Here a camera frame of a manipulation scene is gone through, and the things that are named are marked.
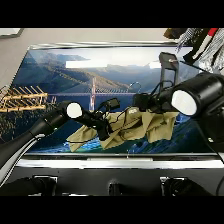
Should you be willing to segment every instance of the floor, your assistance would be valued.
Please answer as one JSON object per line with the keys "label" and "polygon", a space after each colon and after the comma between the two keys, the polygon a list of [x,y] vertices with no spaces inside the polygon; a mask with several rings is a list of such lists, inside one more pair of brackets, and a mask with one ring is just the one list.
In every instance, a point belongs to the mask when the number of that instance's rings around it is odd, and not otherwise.
{"label": "floor", "polygon": [[25,28],[20,37],[0,39],[0,88],[9,85],[29,45],[91,41],[169,41],[167,28]]}

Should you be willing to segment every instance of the beige cloth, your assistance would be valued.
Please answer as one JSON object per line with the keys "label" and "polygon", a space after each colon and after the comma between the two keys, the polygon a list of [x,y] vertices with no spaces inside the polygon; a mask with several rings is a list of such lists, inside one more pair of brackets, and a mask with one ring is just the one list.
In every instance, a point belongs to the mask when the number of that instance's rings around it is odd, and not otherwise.
{"label": "beige cloth", "polygon": [[[117,116],[120,114],[121,112],[110,113],[107,117],[109,123],[115,122]],[[140,139],[145,135],[150,143],[161,139],[170,140],[177,115],[177,112],[167,112],[164,114],[155,114],[150,111],[140,112],[138,108],[131,107],[120,115],[116,123],[111,123],[114,132],[105,141],[100,141],[100,144],[104,149],[109,149],[123,144],[126,140]],[[92,139],[96,135],[96,130],[82,126],[70,135],[67,140],[82,142]],[[70,143],[70,149],[74,152],[84,144]]]}

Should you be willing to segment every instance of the display screen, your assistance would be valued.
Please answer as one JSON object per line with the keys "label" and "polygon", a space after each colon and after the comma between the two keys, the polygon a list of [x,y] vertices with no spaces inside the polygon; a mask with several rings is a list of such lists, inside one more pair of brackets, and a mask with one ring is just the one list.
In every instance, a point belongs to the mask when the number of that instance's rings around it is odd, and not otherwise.
{"label": "display screen", "polygon": [[[33,109],[1,112],[0,141],[4,143],[22,134],[39,117],[64,100],[78,102],[85,110],[92,111],[102,102],[117,98],[120,108],[111,113],[122,112],[131,106],[135,93],[150,93],[159,83],[160,52],[176,54],[180,60],[190,50],[190,47],[183,47],[178,54],[174,46],[28,50],[10,88],[18,90],[20,94],[29,94],[31,91],[34,94],[34,98],[30,99]],[[180,63],[179,82],[194,77],[198,72],[197,69]],[[173,80],[173,72],[167,71],[165,77]],[[35,98],[35,94],[39,93],[47,96]],[[81,127],[81,124],[70,120],[54,134],[40,140],[27,153],[210,152],[194,121],[181,114],[176,117],[170,140],[162,139],[151,143],[149,136],[144,136],[104,148],[95,136],[93,140],[74,150],[72,145],[76,143],[69,143],[67,139]]]}

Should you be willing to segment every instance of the crumpled cloth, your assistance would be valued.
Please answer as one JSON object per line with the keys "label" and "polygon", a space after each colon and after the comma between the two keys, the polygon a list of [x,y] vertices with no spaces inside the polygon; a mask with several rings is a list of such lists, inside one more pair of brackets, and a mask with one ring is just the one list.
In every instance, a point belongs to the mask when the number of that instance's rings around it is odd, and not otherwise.
{"label": "crumpled cloth", "polygon": [[[140,112],[138,108],[131,107],[125,113],[110,113],[107,116],[111,123],[113,133],[105,141],[100,141],[103,149],[109,149],[123,144],[127,140],[140,139],[146,136],[150,143],[161,139],[170,140],[174,122],[178,112],[155,114],[150,111]],[[97,131],[87,126],[82,126],[68,137],[71,142],[83,142],[94,138]],[[70,143],[70,150],[74,152],[85,143]]]}

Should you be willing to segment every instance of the white circular cap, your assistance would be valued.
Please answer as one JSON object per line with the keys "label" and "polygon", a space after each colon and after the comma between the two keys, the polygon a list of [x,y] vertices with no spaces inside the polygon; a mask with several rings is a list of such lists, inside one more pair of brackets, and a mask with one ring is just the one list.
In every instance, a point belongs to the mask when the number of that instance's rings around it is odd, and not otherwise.
{"label": "white circular cap", "polygon": [[197,112],[194,98],[185,91],[177,90],[173,93],[171,104],[182,114],[192,116]]}
{"label": "white circular cap", "polygon": [[78,103],[70,103],[67,107],[67,115],[70,118],[77,118],[82,116],[82,108]]}

